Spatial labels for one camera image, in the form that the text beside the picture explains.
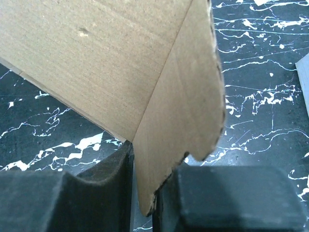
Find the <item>marble pattern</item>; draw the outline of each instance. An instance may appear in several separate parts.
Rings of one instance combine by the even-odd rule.
[[[282,168],[306,208],[309,118],[295,63],[309,53],[309,2],[213,0],[227,121],[218,148],[190,165]],[[0,66],[0,170],[77,174],[121,144]],[[134,231],[152,231],[136,213]]]

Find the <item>torn cardboard edge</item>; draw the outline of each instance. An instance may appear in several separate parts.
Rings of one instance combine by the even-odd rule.
[[[144,215],[154,210],[155,193],[188,152],[203,160],[215,149],[224,125],[224,84],[211,2],[192,0],[188,7],[180,9],[185,8],[187,14],[133,139],[139,203]],[[4,59],[0,62],[116,138],[125,140],[99,118],[91,117]]]
[[[309,116],[309,53],[295,65]]]

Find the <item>black marble table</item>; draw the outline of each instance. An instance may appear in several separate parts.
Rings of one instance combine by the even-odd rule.
[[[213,0],[226,87],[227,122],[218,148],[190,165],[282,168],[306,208],[309,118],[295,63],[309,53],[309,3]],[[120,141],[23,78],[0,66],[0,170],[77,174]],[[152,231],[135,213],[134,231]]]

